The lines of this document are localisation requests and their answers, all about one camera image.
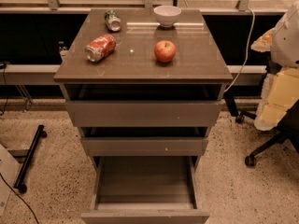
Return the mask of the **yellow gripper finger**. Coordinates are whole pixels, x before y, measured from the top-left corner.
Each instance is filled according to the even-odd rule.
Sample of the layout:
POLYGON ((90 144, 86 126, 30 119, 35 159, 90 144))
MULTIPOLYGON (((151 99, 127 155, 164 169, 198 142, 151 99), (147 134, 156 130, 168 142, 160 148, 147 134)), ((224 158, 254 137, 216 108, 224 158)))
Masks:
POLYGON ((272 43, 272 36, 275 29, 272 28, 261 35, 257 40, 255 40, 250 48, 254 51, 258 52, 267 52, 270 50, 271 43, 272 43))
POLYGON ((263 82, 262 100, 256 111, 254 126, 261 131, 273 129, 298 100, 298 69, 283 68, 275 75, 268 74, 263 82))

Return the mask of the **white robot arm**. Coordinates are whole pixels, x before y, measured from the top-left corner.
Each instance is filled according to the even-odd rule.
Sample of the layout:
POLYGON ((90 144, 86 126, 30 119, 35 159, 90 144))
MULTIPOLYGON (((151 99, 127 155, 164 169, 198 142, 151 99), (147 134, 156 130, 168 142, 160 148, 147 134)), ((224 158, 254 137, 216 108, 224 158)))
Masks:
POLYGON ((299 100, 299 1, 274 28, 254 41, 251 48, 259 52, 269 51, 271 61, 281 66, 275 75, 266 75, 254 120, 258 130, 269 131, 299 100))

